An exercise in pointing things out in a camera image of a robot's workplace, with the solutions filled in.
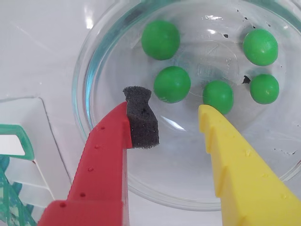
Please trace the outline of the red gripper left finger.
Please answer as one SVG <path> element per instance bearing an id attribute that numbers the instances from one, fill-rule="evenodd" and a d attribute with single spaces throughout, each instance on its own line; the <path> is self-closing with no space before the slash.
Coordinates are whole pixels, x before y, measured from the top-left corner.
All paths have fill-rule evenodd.
<path id="1" fill-rule="evenodd" d="M 131 86 L 123 92 L 125 102 L 89 133 L 67 199 L 50 203 L 38 225 L 129 225 L 127 151 L 155 147 L 159 135 L 151 91 Z"/>

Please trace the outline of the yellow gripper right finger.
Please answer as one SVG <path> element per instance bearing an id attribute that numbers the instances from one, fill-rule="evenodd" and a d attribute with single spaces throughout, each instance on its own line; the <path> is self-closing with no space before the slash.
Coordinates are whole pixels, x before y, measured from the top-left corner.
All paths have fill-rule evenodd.
<path id="1" fill-rule="evenodd" d="M 211 155 L 224 226 L 299 226 L 301 202 L 237 129 L 215 108 L 200 105 L 199 129 Z"/>

